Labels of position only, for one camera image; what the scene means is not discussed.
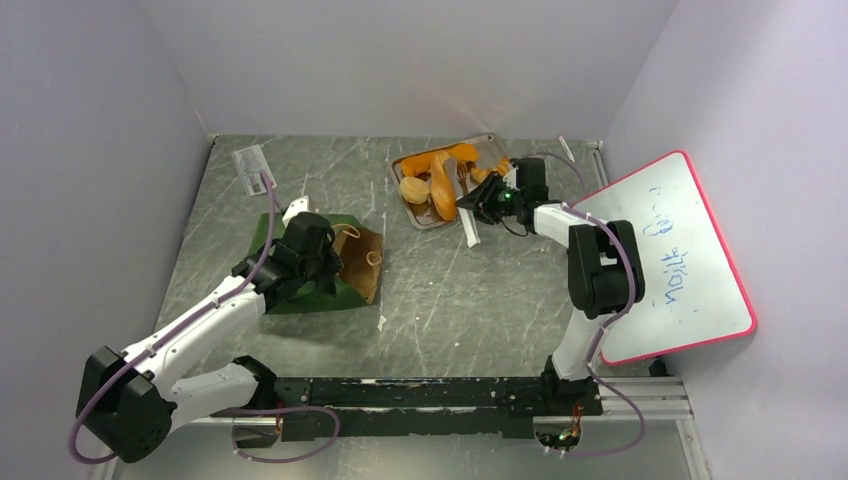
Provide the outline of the white marker pen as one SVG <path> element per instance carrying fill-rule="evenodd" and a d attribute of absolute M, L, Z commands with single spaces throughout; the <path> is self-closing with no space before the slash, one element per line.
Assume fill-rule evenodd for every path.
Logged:
<path fill-rule="evenodd" d="M 570 148 L 567 140 L 562 136 L 558 136 L 558 142 L 560 143 L 566 157 L 569 159 L 571 163 L 576 163 L 576 158 L 573 154 L 572 149 Z"/>

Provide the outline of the metal baking tray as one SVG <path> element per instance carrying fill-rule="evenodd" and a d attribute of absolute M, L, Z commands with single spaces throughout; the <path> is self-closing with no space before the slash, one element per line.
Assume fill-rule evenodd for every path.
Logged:
<path fill-rule="evenodd" d="M 389 162 L 388 172 L 413 226 L 427 230 L 457 221 L 457 200 L 490 174 L 509 173 L 511 158 L 499 137 L 484 134 L 404 154 Z"/>

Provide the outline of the fake round bread roll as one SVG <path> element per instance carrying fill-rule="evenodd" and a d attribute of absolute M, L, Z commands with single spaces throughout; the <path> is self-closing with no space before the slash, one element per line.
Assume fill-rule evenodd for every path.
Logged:
<path fill-rule="evenodd" d="M 429 201 L 431 188 L 428 181 L 418 177 L 405 176 L 400 180 L 398 191 L 408 204 L 421 205 Z"/>

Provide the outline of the metal tongs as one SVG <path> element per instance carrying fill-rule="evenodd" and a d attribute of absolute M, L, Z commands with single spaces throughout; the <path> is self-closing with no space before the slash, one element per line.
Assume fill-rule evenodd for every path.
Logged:
<path fill-rule="evenodd" d="M 468 186 L 468 175 L 469 169 L 467 168 L 467 164 L 457 161 L 455 166 L 455 187 L 457 188 L 456 205 L 466 245 L 469 248 L 474 248 L 480 244 L 481 240 L 478 234 L 474 213 L 467 203 L 464 202 L 465 197 L 470 192 Z"/>

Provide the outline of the white paper receipt card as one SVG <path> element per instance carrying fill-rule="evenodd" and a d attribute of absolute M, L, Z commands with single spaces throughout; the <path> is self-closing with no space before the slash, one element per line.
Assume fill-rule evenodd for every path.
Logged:
<path fill-rule="evenodd" d="M 255 144 L 236 150 L 231 156 L 237 170 L 237 177 L 248 196 L 262 195 L 267 192 L 263 176 L 267 177 L 272 189 L 277 187 L 275 177 L 260 145 Z"/>

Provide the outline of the orange fake braided bread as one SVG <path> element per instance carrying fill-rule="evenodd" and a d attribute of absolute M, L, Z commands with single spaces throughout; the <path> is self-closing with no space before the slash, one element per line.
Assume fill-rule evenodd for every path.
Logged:
<path fill-rule="evenodd" d="M 432 161 L 441 154 L 446 154 L 448 158 L 453 158 L 458 163 L 475 163 L 480 157 L 475 146 L 468 143 L 459 143 L 444 149 L 407 156 L 400 161 L 401 171 L 407 177 L 415 177 L 429 172 Z"/>

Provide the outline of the pink framed whiteboard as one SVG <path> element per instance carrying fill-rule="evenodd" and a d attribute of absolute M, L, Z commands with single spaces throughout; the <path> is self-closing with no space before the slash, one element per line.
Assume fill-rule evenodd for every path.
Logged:
<path fill-rule="evenodd" d="M 668 153 L 589 195 L 578 210 L 629 221 L 645 294 L 600 351 L 621 365 L 747 336 L 757 316 L 688 154 Z"/>

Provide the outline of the green paper bag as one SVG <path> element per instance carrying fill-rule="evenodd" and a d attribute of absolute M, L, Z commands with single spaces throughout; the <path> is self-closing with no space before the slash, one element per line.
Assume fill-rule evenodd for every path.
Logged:
<path fill-rule="evenodd" d="M 248 255 L 231 274 L 247 277 L 273 229 L 271 249 L 251 283 L 275 315 L 348 310 L 373 303 L 383 237 L 344 214 L 301 212 L 259 218 Z"/>

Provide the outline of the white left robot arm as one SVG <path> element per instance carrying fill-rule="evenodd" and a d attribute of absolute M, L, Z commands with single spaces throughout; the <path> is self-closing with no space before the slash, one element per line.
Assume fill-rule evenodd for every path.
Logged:
<path fill-rule="evenodd" d="M 295 300 L 308 284 L 330 286 L 342 262 L 330 222 L 301 212 L 280 236 L 268 220 L 265 243 L 236 264 L 203 300 L 160 331 L 120 351 L 104 346 L 86 360 L 68 439 L 72 455 L 87 429 L 126 463 L 152 453 L 172 432 L 211 414 L 261 416 L 278 406 L 277 377 L 251 356 L 211 373 L 186 372 L 226 336 Z"/>

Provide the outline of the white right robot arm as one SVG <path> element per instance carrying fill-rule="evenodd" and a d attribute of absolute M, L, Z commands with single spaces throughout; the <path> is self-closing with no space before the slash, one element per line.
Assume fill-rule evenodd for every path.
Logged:
<path fill-rule="evenodd" d="M 552 199 L 541 158 L 515 158 L 510 164 L 507 174 L 488 174 L 456 206 L 471 246 L 479 242 L 478 224 L 514 222 L 518 227 L 513 235 L 544 237 L 565 249 L 573 310 L 539 389 L 542 406 L 562 414 L 576 403 L 579 392 L 598 384 L 595 368 L 605 335 L 643 299 L 645 277 L 629 221 L 602 220 Z"/>

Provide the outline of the fake croissant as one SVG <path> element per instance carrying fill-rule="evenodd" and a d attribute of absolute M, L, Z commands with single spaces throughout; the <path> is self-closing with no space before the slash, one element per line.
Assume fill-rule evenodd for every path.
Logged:
<path fill-rule="evenodd" d="M 511 160 L 508 157 L 502 157 L 495 167 L 479 167 L 476 164 L 470 167 L 469 175 L 475 184 L 481 184 L 493 172 L 498 173 L 502 177 L 506 176 L 512 168 Z"/>

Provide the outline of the aluminium rail frame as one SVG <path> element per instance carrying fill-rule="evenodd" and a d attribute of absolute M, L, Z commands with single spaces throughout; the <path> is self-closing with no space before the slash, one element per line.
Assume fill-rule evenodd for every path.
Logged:
<path fill-rule="evenodd" d="M 585 436 L 583 428 L 589 421 L 634 423 L 637 428 L 637 435 L 633 440 L 602 450 L 603 456 L 611 456 L 629 452 L 639 446 L 647 438 L 650 422 L 672 422 L 676 425 L 680 434 L 681 445 L 691 477 L 694 479 L 709 477 L 707 461 L 695 430 L 694 414 L 688 394 L 680 379 L 671 376 L 612 377 L 599 379 L 598 386 L 603 406 L 601 415 L 573 418 L 543 417 L 534 422 L 536 431 L 534 438 L 513 440 L 527 440 L 533 446 L 546 452 L 563 457 L 576 457 L 581 453 L 579 445 Z M 280 417 L 237 416 L 232 411 L 224 411 L 186 424 L 170 433 L 158 447 L 172 434 L 197 426 L 229 428 L 236 454 L 251 461 L 256 459 L 259 449 L 284 442 L 281 439 Z M 337 434 L 332 434 L 328 438 L 290 442 L 313 441 L 319 451 L 324 451 L 342 438 L 378 437 L 340 437 Z M 106 460 L 92 469 L 91 475 L 93 478 L 102 478 L 118 462 L 124 462 L 118 457 L 112 457 L 110 453 L 109 449 Z"/>

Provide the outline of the fake baguette loaf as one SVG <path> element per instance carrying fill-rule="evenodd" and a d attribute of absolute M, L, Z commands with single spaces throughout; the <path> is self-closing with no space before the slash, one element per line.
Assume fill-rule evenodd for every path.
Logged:
<path fill-rule="evenodd" d="M 438 215 L 446 222 L 454 221 L 458 213 L 456 194 L 445 169 L 449 159 L 446 154 L 441 154 L 430 166 L 430 196 Z"/>

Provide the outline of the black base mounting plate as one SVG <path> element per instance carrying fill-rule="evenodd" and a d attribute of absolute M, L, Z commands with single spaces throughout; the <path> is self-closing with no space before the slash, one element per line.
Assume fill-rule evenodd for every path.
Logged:
<path fill-rule="evenodd" d="M 280 417 L 284 442 L 332 434 L 532 439 L 537 419 L 599 416 L 603 406 L 591 378 L 567 381 L 547 372 L 535 377 L 280 377 L 231 411 Z"/>

